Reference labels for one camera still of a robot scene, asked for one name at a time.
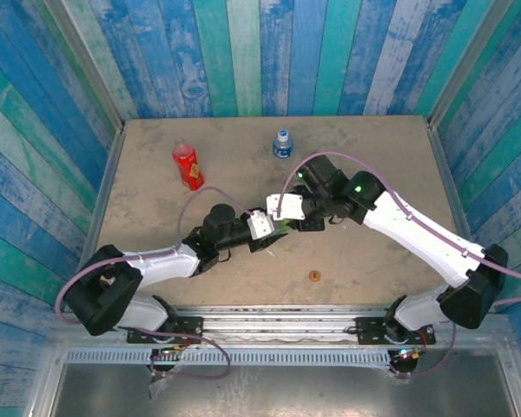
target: wooden wall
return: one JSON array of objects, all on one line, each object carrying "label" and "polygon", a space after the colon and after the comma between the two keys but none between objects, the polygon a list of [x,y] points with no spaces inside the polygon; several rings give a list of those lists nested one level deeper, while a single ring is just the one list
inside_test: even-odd
[{"label": "wooden wall", "polygon": [[122,117],[428,115],[492,0],[63,0]]},{"label": "wooden wall", "polygon": [[[521,272],[521,0],[514,0],[439,125],[469,228]],[[521,295],[507,278],[502,297]],[[521,305],[508,313],[521,346]]]},{"label": "wooden wall", "polygon": [[0,417],[23,412],[114,134],[43,0],[0,0]]}]

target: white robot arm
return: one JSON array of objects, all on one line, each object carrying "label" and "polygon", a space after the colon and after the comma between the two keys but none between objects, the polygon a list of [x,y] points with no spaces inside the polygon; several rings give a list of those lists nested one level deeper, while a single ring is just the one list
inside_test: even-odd
[{"label": "white robot arm", "polygon": [[[299,231],[320,231],[325,228],[325,219],[339,217],[394,239],[438,271],[445,281],[434,290],[399,297],[385,317],[388,337],[402,341],[406,334],[423,326],[448,320],[466,328],[479,326],[503,287],[503,275],[463,256],[412,222],[382,184],[365,171],[349,179],[320,156],[305,164],[300,177],[307,186],[285,194],[280,213],[279,195],[267,197],[266,210],[256,208],[253,215],[243,214],[240,218],[228,205],[218,204],[201,227],[168,251],[170,255],[166,255],[169,248],[124,254],[112,246],[101,248],[88,265],[119,256],[131,256],[132,261],[89,274],[66,293],[66,302],[91,334],[113,327],[156,330],[168,318],[166,306],[158,299],[139,295],[139,290],[159,281],[206,272],[219,261],[223,250],[245,244],[251,252],[268,247],[283,237],[274,234],[274,222],[288,219]],[[507,254],[500,247],[484,249],[466,241],[401,202],[440,235],[497,264],[507,263]]]}]

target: plastic bottle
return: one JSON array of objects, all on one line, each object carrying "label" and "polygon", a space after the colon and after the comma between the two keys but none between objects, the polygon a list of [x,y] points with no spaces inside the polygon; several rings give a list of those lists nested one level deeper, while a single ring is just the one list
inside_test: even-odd
[{"label": "plastic bottle", "polygon": [[278,135],[272,145],[272,151],[280,159],[287,159],[292,155],[293,140],[287,133],[287,130],[282,129],[278,131]]},{"label": "plastic bottle", "polygon": [[195,191],[205,183],[205,179],[199,169],[197,153],[193,146],[186,143],[183,139],[178,139],[175,141],[172,157],[177,164],[177,168],[180,169],[181,182],[184,186],[191,191]]}]

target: beige tabletop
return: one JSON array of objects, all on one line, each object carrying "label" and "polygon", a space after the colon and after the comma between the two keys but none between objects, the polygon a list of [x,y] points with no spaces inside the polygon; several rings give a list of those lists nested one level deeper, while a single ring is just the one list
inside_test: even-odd
[{"label": "beige tabletop", "polygon": [[[293,161],[272,154],[279,129],[294,140]],[[378,169],[413,207],[450,230],[452,214],[422,117],[262,117],[135,120],[129,122],[99,246],[144,251],[177,243],[176,219],[192,193],[181,185],[171,157],[176,139],[192,143],[207,185],[246,207],[264,207],[287,172],[315,151],[355,154]],[[351,176],[359,167],[330,158]],[[208,191],[184,217],[183,234],[202,224],[224,199]],[[268,250],[232,249],[232,259],[204,275],[146,288],[174,305],[374,304],[435,288],[439,275],[379,232],[353,221],[322,233],[297,233]],[[321,273],[318,282],[308,279]]]}]

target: red bottle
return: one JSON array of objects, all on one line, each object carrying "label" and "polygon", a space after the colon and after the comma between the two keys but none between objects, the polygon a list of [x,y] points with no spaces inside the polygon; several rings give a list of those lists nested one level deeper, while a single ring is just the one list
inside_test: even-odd
[{"label": "red bottle", "polygon": [[182,139],[175,142],[172,157],[180,169],[181,182],[191,191],[195,191],[205,183],[202,172],[199,169],[199,162],[197,161],[197,153],[195,148]]}]

